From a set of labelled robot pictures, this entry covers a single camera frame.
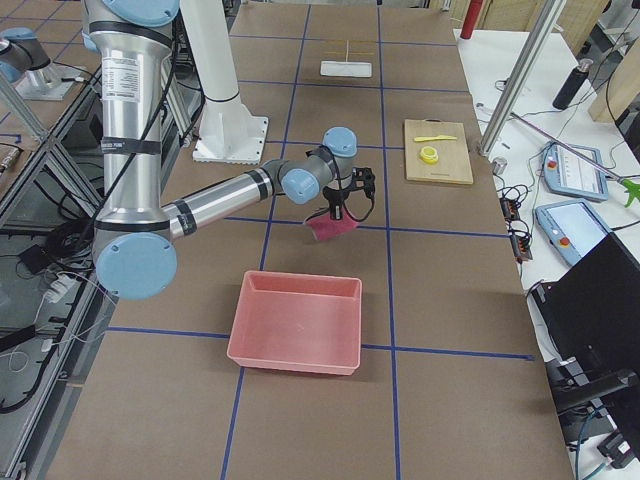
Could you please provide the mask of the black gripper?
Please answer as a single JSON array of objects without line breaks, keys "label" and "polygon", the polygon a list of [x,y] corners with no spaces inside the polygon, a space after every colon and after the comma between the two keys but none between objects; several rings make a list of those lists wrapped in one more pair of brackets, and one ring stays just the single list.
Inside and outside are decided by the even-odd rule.
[{"label": "black gripper", "polygon": [[331,220],[342,220],[344,217],[343,207],[350,195],[348,188],[334,189],[326,186],[322,190],[323,197],[328,201],[329,215]]}]

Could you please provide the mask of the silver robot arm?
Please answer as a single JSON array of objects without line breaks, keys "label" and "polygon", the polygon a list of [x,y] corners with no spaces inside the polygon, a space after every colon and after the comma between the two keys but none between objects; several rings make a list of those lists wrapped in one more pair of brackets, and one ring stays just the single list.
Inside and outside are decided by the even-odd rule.
[{"label": "silver robot arm", "polygon": [[[296,204],[352,184],[355,133],[329,129],[304,160],[261,158],[268,121],[239,92],[224,8],[218,1],[88,1],[85,42],[101,56],[105,195],[92,247],[102,286],[122,299],[157,295],[177,271],[174,241],[277,194]],[[191,48],[204,105],[198,161],[246,163],[237,177],[162,204],[160,110],[181,38]]]}]

